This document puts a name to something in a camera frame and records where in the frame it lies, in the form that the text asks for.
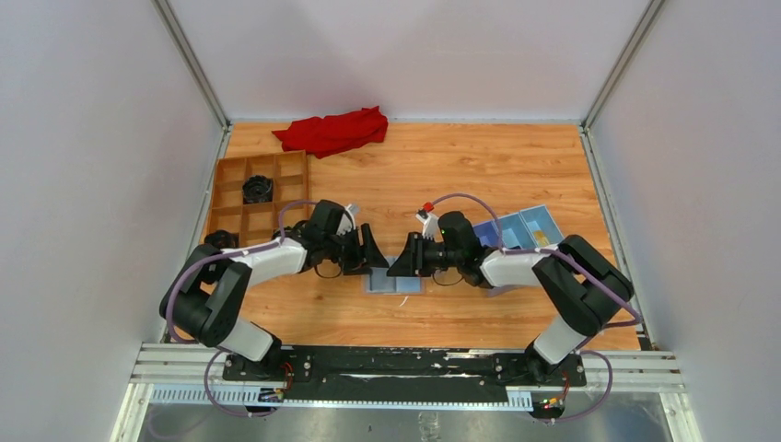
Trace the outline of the blue plastic box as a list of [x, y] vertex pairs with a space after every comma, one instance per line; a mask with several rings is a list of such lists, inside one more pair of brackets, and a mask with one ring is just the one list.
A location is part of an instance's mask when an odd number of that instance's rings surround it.
[[501, 215], [497, 221], [480, 222], [472, 231], [480, 244], [490, 249], [480, 265], [485, 272], [488, 297], [523, 287], [540, 287], [542, 283], [532, 267], [545, 257], [542, 249], [555, 250], [564, 239], [546, 205]]

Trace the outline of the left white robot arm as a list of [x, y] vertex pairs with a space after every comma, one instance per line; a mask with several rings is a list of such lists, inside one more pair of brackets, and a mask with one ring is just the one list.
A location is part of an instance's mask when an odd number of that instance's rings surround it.
[[348, 207], [320, 200], [309, 218], [281, 226], [263, 244], [239, 249], [197, 246], [162, 297], [159, 314], [173, 340], [240, 355], [256, 378], [270, 380], [282, 368], [283, 358], [276, 351], [281, 341], [241, 318], [246, 293], [277, 277], [313, 270], [325, 261], [337, 264], [341, 275], [390, 266], [369, 224], [358, 225]]

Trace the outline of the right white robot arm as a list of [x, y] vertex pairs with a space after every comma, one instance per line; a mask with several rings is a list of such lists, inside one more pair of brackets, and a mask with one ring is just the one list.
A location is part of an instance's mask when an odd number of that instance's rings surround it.
[[542, 248], [508, 248], [485, 242], [460, 211], [435, 216], [425, 207], [416, 216], [423, 229], [408, 234], [389, 276], [431, 277], [454, 268], [474, 287], [538, 286], [548, 296], [557, 314], [525, 352], [527, 374], [538, 384], [559, 377], [562, 361], [605, 330], [620, 309], [639, 318], [630, 305], [631, 281], [579, 235]]

